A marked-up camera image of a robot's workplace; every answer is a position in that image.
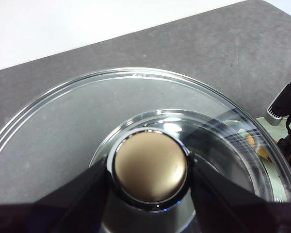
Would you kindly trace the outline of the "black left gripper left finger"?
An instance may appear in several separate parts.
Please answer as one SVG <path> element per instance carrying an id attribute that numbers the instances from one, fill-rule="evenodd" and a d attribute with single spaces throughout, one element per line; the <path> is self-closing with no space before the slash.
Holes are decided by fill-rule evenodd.
<path id="1" fill-rule="evenodd" d="M 107 203 L 106 158 L 38 201 L 0 204 L 0 233 L 97 233 Z"/>

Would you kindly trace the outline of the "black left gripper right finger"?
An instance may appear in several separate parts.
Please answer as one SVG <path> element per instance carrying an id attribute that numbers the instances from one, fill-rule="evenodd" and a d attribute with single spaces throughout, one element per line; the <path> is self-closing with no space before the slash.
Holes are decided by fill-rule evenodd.
<path id="1" fill-rule="evenodd" d="M 291 200 L 266 201 L 191 155 L 190 190 L 203 233 L 291 233 Z"/>

